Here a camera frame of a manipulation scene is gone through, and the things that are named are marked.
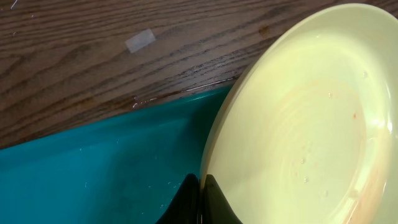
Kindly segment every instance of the cream-colored plate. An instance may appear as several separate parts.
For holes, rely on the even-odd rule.
[[[243,223],[398,221],[398,21],[364,4],[318,12],[235,84],[206,144]]]

